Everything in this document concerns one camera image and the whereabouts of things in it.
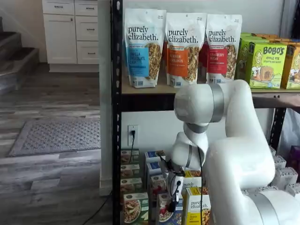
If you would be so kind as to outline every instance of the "floor mat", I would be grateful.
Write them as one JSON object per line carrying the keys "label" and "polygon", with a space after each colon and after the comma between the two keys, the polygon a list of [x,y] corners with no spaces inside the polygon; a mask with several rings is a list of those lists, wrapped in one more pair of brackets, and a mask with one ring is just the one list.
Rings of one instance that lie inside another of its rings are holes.
{"label": "floor mat", "polygon": [[66,118],[25,123],[9,157],[100,149],[100,119]]}

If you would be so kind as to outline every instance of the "electrical outlet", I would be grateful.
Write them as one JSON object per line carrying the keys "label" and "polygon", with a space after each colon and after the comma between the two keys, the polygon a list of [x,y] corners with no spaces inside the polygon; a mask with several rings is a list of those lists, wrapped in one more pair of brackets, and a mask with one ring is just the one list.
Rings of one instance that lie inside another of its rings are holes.
{"label": "electrical outlet", "polygon": [[137,146],[138,144],[138,137],[139,137],[139,125],[128,125],[128,146],[132,146],[132,140],[133,140],[133,137],[131,135],[131,131],[135,130],[135,143],[134,143],[134,146]]}

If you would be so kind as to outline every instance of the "staircase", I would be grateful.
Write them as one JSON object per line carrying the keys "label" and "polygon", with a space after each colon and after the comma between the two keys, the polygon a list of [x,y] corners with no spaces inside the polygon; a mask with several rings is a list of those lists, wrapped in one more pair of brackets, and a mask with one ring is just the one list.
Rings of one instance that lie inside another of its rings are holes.
{"label": "staircase", "polygon": [[24,48],[21,35],[4,32],[0,17],[0,95],[20,88],[38,64],[38,49]]}

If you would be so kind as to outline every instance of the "granola bag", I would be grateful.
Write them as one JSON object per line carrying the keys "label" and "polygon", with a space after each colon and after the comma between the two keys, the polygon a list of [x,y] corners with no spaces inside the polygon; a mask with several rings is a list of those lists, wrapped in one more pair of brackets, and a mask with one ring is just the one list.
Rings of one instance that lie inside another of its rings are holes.
{"label": "granola bag", "polygon": [[157,85],[164,43],[165,10],[125,10],[125,44],[130,85]]}
{"label": "granola bag", "polygon": [[167,82],[179,88],[197,83],[198,56],[205,36],[205,13],[167,13]]}
{"label": "granola bag", "polygon": [[207,57],[209,83],[234,80],[241,27],[241,15],[207,15],[206,35],[210,46]]}

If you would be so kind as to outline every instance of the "gray floor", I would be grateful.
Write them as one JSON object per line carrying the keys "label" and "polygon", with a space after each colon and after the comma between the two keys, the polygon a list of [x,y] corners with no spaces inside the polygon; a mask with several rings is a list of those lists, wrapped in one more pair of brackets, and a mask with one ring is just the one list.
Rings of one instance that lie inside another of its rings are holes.
{"label": "gray floor", "polygon": [[[32,118],[99,117],[97,74],[50,74],[41,65],[0,96],[0,224],[81,225],[102,204],[100,150],[5,158]],[[109,200],[88,224],[112,224]]]}

